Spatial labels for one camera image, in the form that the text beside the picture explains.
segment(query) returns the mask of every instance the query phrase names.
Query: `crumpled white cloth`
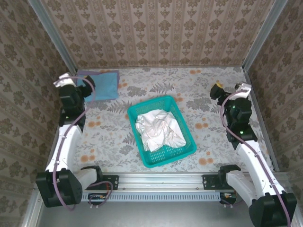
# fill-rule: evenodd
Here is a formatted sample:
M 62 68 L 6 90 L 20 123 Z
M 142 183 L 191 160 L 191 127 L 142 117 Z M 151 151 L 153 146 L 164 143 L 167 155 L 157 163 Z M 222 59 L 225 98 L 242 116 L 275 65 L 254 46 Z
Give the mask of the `crumpled white cloth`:
M 178 122 L 171 112 L 152 110 L 138 115 L 136 129 L 141 134 L 145 151 L 153 152 L 163 145 L 173 148 L 186 145 Z

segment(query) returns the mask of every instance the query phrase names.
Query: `floral tablecloth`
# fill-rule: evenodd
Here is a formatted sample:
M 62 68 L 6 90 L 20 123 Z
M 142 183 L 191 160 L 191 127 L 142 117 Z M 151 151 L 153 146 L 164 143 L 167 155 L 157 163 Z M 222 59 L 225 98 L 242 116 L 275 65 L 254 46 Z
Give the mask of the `floral tablecloth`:
M 87 113 L 83 137 L 74 156 L 74 170 L 99 165 L 103 172 L 212 172 L 228 164 L 237 164 L 246 170 L 226 138 L 220 107 L 209 97 L 216 82 L 233 92 L 236 83 L 245 81 L 240 67 L 119 69 L 119 74 L 119 98 L 96 101 Z M 197 151 L 181 160 L 149 169 L 142 163 L 127 109 L 164 95 L 175 98 L 196 141 Z M 254 108 L 250 124 L 271 166 Z

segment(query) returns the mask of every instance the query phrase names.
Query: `teal plastic basket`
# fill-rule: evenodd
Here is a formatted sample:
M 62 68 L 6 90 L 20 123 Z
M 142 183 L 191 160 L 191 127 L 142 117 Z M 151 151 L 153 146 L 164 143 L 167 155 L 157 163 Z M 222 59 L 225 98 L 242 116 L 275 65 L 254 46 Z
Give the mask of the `teal plastic basket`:
M 184 147 L 172 148 L 170 146 L 164 145 L 162 148 L 154 152 L 144 151 L 141 135 L 139 134 L 135 126 L 137 116 L 140 114 L 145 114 L 151 110 L 157 109 L 172 112 L 179 124 L 183 137 L 186 141 L 186 145 Z M 162 166 L 170 162 L 177 161 L 188 155 L 191 155 L 197 150 L 196 143 L 173 97 L 163 96 L 139 103 L 137 105 L 133 105 L 128 108 L 127 114 L 134 132 L 134 137 L 136 139 L 143 164 L 146 167 L 154 168 L 156 166 Z

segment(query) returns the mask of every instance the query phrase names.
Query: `patterned wallpaper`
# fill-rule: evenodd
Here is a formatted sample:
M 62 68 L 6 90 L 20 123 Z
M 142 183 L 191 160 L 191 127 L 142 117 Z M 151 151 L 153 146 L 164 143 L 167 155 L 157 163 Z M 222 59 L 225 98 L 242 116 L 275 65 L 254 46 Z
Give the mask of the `patterned wallpaper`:
M 67 68 L 26 1 L 0 8 L 0 226 L 14 227 L 47 162 L 60 107 L 52 82 Z
M 274 0 L 42 0 L 78 68 L 241 65 Z
M 303 1 L 289 0 L 249 70 L 281 171 L 303 208 Z

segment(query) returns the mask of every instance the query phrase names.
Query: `blue towel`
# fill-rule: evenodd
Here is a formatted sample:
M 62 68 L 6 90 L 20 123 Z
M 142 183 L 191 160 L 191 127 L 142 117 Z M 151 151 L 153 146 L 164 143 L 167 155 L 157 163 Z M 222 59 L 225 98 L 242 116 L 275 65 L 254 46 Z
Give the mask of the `blue towel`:
M 95 101 L 98 100 L 108 100 L 108 99 L 116 99 L 119 97 L 118 94 L 118 80 L 119 75 L 117 72 L 106 72 L 106 73 L 87 73 L 85 75 L 90 75 L 91 78 L 95 82 L 95 90 L 96 90 L 96 98 Z M 84 85 L 82 80 L 77 80 L 77 86 Z M 92 100 L 92 95 L 84 98 L 86 102 L 90 102 Z

